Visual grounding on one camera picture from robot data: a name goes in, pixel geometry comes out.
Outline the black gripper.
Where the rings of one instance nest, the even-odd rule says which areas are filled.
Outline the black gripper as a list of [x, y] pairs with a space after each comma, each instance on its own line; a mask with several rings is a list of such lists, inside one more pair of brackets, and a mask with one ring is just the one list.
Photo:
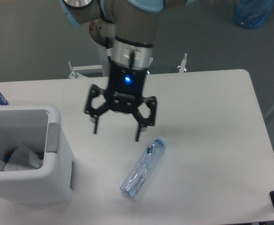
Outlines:
[[[97, 134], [100, 116], [109, 109], [120, 113], [131, 113], [134, 109], [134, 118], [138, 123], [136, 142], [139, 141], [141, 132], [155, 125], [157, 99], [155, 96], [142, 96], [147, 70], [147, 68], [125, 67], [111, 61], [107, 88], [102, 89], [92, 84], [84, 109], [84, 113], [89, 115], [91, 122], [94, 123], [93, 134]], [[94, 108], [92, 101], [99, 96], [104, 97], [104, 102], [98, 108]], [[140, 112], [139, 105], [146, 106], [147, 113], [145, 108]]]

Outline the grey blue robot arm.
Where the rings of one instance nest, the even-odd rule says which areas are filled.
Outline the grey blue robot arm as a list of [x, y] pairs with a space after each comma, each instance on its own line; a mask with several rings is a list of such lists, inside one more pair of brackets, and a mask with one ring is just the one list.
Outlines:
[[152, 56], [160, 15], [167, 9], [183, 7], [186, 0], [62, 0], [61, 8], [74, 25], [103, 20], [115, 27], [105, 43], [112, 48], [105, 89], [91, 85], [84, 112], [95, 125], [111, 110], [131, 114], [137, 133], [154, 126], [157, 99], [144, 97], [143, 87]]

